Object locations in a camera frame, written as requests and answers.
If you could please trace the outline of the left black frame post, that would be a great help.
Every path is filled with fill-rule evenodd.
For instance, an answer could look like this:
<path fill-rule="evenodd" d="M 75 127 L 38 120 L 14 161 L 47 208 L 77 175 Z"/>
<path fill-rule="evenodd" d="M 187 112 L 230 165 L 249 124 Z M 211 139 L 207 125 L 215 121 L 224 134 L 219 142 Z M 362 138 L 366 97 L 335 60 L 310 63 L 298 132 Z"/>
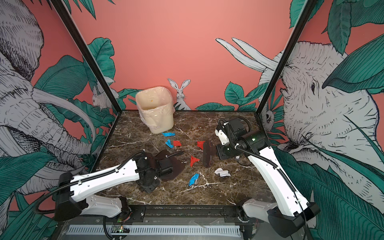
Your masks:
<path fill-rule="evenodd" d="M 72 39 L 76 43 L 77 47 L 79 48 L 80 52 L 82 53 L 83 57 L 85 58 L 87 64 L 89 65 L 91 72 L 95 75 L 96 79 L 102 86 L 103 90 L 105 91 L 108 99 L 111 101 L 113 107 L 117 111 L 118 115 L 123 111 L 120 108 L 120 105 L 118 104 L 116 98 L 114 97 L 109 85 L 107 84 L 104 75 L 99 68 L 95 58 L 93 57 L 92 53 L 90 52 L 90 49 L 88 45 L 86 44 L 84 38 L 82 37 L 81 33 L 79 32 L 79 29 L 77 28 L 76 24 L 74 23 L 72 17 L 70 16 L 65 4 L 63 1 L 53 0 L 50 1 L 58 13 L 59 17 L 61 18 L 62 22 L 64 23 L 65 27 L 67 28 L 68 32 L 70 33 Z"/>

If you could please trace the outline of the right black frame post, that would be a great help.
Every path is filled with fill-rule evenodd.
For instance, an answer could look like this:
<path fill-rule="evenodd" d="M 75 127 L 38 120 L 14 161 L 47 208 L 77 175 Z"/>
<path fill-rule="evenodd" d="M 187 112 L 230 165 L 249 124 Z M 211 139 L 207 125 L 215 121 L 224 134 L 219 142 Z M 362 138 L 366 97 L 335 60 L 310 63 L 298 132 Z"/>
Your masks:
<path fill-rule="evenodd" d="M 269 82 L 269 85 L 266 89 L 266 92 L 265 92 L 263 98 L 262 98 L 262 101 L 256 110 L 256 116 L 257 117 L 261 115 L 262 110 L 263 110 L 264 106 L 266 105 L 269 96 L 271 95 L 277 81 L 280 79 L 280 76 L 283 72 L 283 69 L 284 69 L 286 63 L 288 62 L 288 60 L 291 56 L 291 53 L 292 53 L 297 41 L 299 40 L 299 37 L 300 37 L 305 25 L 307 24 L 307 21 L 311 15 L 313 9 L 316 6 L 316 3 L 317 3 L 316 0 L 310 0 L 310 1 L 305 2 L 304 7 L 301 11 L 300 17 L 299 17 L 299 19 L 298 19 L 298 21 L 294 27 L 294 30 L 290 36 L 290 39 L 286 45 L 285 50 L 283 51 L 283 54 L 282 54 L 281 59 L 278 63 L 278 66 L 277 66 L 276 70 L 274 70 L 274 74 L 273 74 L 273 76 Z"/>

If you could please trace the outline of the white crumpled paper scrap lower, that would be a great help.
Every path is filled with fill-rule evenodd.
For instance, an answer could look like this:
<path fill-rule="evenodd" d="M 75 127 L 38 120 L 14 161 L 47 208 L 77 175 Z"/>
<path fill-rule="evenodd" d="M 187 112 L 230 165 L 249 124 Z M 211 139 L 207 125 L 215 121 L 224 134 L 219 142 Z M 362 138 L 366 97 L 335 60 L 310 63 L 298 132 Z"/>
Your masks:
<path fill-rule="evenodd" d="M 222 168 L 218 168 L 215 170 L 215 174 L 219 175 L 220 177 L 230 177 L 231 174 L 229 173 L 228 170 L 223 170 Z"/>

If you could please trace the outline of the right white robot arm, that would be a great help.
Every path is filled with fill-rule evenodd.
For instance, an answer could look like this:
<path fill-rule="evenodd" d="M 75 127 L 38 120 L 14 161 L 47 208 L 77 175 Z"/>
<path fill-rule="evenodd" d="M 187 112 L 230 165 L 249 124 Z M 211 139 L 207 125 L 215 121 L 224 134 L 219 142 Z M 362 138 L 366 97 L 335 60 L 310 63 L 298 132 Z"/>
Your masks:
<path fill-rule="evenodd" d="M 220 139 L 219 152 L 230 158 L 244 154 L 257 168 L 271 190 L 276 203 L 250 199 L 242 204 L 248 218 L 267 222 L 282 238 L 310 240 L 308 221 L 319 212 L 319 206 L 309 202 L 290 180 L 278 161 L 274 149 L 262 131 L 215 131 Z"/>

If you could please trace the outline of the dark brown dustpan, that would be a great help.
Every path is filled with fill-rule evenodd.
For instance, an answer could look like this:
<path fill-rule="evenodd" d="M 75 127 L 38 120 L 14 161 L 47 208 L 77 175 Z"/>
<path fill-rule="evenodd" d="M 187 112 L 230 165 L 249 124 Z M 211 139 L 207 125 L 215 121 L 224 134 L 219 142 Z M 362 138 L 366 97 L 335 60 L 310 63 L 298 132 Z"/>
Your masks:
<path fill-rule="evenodd" d="M 183 154 L 183 151 L 170 153 L 168 150 L 163 150 L 154 157 L 157 174 L 162 181 L 175 179 L 185 169 L 185 164 L 177 159 Z"/>

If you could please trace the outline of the black frame post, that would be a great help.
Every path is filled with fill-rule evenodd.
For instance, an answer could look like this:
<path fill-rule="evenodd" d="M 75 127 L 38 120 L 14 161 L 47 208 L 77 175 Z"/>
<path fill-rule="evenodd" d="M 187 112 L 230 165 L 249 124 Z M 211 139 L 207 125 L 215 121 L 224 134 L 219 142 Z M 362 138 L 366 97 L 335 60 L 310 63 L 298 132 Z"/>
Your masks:
<path fill-rule="evenodd" d="M 90 52 L 90 49 L 88 45 L 86 44 L 84 38 L 82 37 L 81 33 L 79 32 L 79 29 L 77 28 L 76 24 L 74 23 L 72 17 L 70 16 L 65 4 L 63 1 L 53 0 L 50 1 L 58 13 L 59 17 L 61 18 L 62 22 L 64 23 L 65 27 L 67 28 L 68 32 L 70 33 L 72 39 L 76 43 L 77 47 L 79 48 L 80 52 L 82 53 L 83 57 L 85 58 L 87 64 L 89 65 L 91 72 L 95 75 L 96 79 L 102 86 L 103 90 L 105 91 L 108 99 L 111 101 L 113 107 L 117 111 L 118 115 L 123 111 L 120 108 L 120 105 L 118 104 L 116 98 L 114 97 L 109 85 L 107 84 L 104 75 L 99 68 L 95 58 L 93 57 L 92 53 Z"/>
<path fill-rule="evenodd" d="M 281 59 L 278 63 L 278 66 L 277 66 L 276 70 L 274 70 L 274 74 L 273 74 L 273 76 L 269 82 L 269 85 L 266 89 L 266 92 L 265 92 L 263 98 L 262 98 L 262 101 L 256 110 L 256 116 L 257 117 L 261 115 L 262 110 L 263 110 L 264 106 L 266 105 L 269 96 L 271 95 L 277 81 L 280 79 L 280 76 L 283 72 L 283 69 L 284 69 L 286 63 L 288 62 L 288 60 L 291 56 L 291 53 L 292 53 L 297 41 L 299 40 L 299 37 L 300 37 L 305 25 L 307 24 L 307 21 L 311 15 L 313 9 L 316 6 L 316 3 L 317 3 L 316 0 L 310 0 L 310 1 L 305 2 L 304 7 L 301 11 L 300 17 L 299 17 L 299 19 L 298 19 L 298 21 L 294 27 L 294 30 L 290 36 L 290 39 L 286 45 L 285 50 L 283 51 L 283 54 L 282 54 Z"/>

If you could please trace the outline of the black front mounting rail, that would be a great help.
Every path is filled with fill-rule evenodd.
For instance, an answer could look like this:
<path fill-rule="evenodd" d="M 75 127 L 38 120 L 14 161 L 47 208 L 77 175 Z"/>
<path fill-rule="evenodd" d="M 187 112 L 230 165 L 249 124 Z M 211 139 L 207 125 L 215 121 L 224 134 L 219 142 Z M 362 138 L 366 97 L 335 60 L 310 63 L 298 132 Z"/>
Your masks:
<path fill-rule="evenodd" d="M 261 217 L 251 217 L 245 208 L 240 206 L 150 206 L 131 205 L 128 214 L 121 213 L 115 217 L 106 218 L 113 223 L 142 223 L 145 217 L 154 218 L 223 218 L 226 223 L 247 224 L 256 220 L 263 222 Z"/>

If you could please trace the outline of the blue paper scrap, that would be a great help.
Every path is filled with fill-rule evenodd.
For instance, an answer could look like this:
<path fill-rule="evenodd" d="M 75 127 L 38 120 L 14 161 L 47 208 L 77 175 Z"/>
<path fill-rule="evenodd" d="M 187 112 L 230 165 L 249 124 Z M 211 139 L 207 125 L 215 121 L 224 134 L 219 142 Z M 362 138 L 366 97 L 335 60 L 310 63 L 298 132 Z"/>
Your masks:
<path fill-rule="evenodd" d="M 199 177 L 200 177 L 200 174 L 194 174 L 189 181 L 189 186 L 196 184 Z"/>
<path fill-rule="evenodd" d="M 163 134 L 163 136 L 165 136 L 165 137 L 173 137 L 173 136 L 176 135 L 175 133 L 162 133 L 162 134 Z"/>
<path fill-rule="evenodd" d="M 167 140 L 166 141 L 166 145 L 169 147 L 169 148 L 174 148 L 174 145 L 172 144 L 171 140 Z"/>

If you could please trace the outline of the brown hand brush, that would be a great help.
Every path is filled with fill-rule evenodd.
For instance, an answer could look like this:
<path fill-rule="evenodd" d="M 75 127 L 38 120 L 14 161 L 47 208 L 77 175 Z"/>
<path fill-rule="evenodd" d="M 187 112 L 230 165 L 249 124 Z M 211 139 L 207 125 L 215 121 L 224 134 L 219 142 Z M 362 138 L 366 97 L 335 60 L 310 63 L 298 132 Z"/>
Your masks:
<path fill-rule="evenodd" d="M 211 141 L 205 141 L 203 144 L 203 164 L 205 168 L 210 168 L 214 163 L 216 147 Z"/>

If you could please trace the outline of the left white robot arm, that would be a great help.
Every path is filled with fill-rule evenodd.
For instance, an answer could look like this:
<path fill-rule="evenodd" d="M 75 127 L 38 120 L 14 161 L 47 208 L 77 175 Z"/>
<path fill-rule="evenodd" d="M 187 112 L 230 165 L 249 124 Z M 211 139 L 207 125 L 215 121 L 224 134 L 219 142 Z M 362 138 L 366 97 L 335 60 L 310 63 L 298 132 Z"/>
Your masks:
<path fill-rule="evenodd" d="M 153 156 L 139 151 L 118 166 L 86 175 L 62 174 L 56 197 L 54 220 L 74 219 L 80 215 L 103 216 L 116 222 L 131 218 L 132 209 L 125 197 L 107 198 L 97 194 L 120 184 L 135 182 L 146 193 L 153 192 L 160 181 L 174 179 L 181 162 L 164 150 Z"/>

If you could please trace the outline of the cream bin with plastic liner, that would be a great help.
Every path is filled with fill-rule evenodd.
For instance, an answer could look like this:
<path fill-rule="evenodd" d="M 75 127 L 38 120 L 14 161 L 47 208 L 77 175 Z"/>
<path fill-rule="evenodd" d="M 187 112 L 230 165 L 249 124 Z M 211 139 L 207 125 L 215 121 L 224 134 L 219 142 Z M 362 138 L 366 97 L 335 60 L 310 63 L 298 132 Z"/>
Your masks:
<path fill-rule="evenodd" d="M 174 126 L 174 102 L 165 87 L 154 87 L 136 94 L 136 103 L 142 122 L 153 134 L 160 134 Z"/>

